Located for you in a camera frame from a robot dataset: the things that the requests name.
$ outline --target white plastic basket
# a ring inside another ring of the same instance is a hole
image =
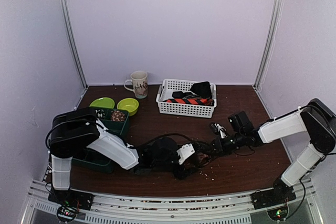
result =
[[[190,91],[191,86],[198,81],[184,81],[165,79],[160,86],[158,95],[156,96],[156,102],[159,106],[160,113],[171,115],[186,115],[195,116],[198,118],[211,118],[212,114],[217,106],[216,85],[210,83],[212,97],[214,100],[213,106],[204,105],[192,105],[192,104],[180,104],[163,102],[167,99],[173,98],[173,92],[175,91]]]

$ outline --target yellow-green bowl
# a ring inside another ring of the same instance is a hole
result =
[[[94,100],[91,102],[90,107],[101,107],[101,108],[107,108],[107,109],[114,109],[114,105],[116,103],[112,98],[109,97],[102,97]]]
[[[133,116],[137,113],[138,107],[139,102],[134,98],[125,98],[117,104],[117,109],[127,110],[130,113],[130,116]]]

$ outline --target white mug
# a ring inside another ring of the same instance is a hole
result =
[[[147,83],[147,72],[145,71],[136,71],[131,74],[131,79],[128,79],[124,82],[124,87],[132,91],[135,94],[135,97],[138,99],[143,99],[147,97],[148,94],[148,83]],[[131,82],[133,89],[126,87],[127,82]]]

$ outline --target green tray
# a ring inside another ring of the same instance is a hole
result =
[[[119,110],[126,115],[124,122],[114,122],[111,121],[111,114],[113,111],[118,109],[107,109],[101,107],[93,107],[98,112],[99,120],[108,128],[113,134],[120,138],[125,138],[127,136],[128,130],[130,129],[130,115],[127,110]],[[76,154],[72,158],[72,164],[80,167],[84,167],[91,170],[96,170],[102,173],[111,173],[114,170],[115,162],[111,159],[105,157],[104,155],[84,148],[80,153]]]

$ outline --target metal frame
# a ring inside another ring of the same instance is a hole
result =
[[[258,70],[258,74],[257,74],[257,78],[254,84],[254,87],[258,90],[261,83],[262,83],[262,78],[264,77],[265,71],[267,70],[267,62],[268,59],[270,58],[271,55],[271,51],[272,51],[272,47],[274,44],[274,35],[277,29],[277,26],[279,24],[279,16],[281,13],[281,7],[282,7],[282,3],[284,0],[274,0],[274,6],[273,6],[273,13],[272,13],[272,17],[271,17],[271,23],[269,26],[269,30],[268,30],[268,35],[267,35],[267,40],[266,40],[266,44],[265,44],[265,48],[264,48],[264,53],[263,53],[263,57],[261,59],[261,63],[260,63],[260,67]]]
[[[79,57],[78,57],[78,51],[75,43],[75,38],[74,38],[74,32],[72,31],[72,26],[70,22],[70,16],[69,16],[69,10],[68,10],[68,5],[67,5],[67,0],[60,0],[61,6],[62,6],[62,11],[63,11],[63,18],[66,26],[66,31],[67,31],[67,37],[72,53],[72,57],[74,58],[75,66],[81,81],[81,84],[83,88],[87,88],[87,82],[84,76],[83,68],[80,63]]]
[[[306,199],[315,224],[323,224],[316,192],[310,178],[305,179]],[[48,201],[49,192],[46,183],[33,180],[25,202],[21,224],[30,224],[35,209],[55,214],[58,204]],[[297,195],[295,201],[303,197],[301,184],[294,185]],[[84,223],[244,223],[251,224],[250,215],[265,211],[255,210],[250,194],[243,193],[197,196],[197,197],[132,197],[113,194],[93,193],[94,199],[90,211],[81,210],[76,220]]]

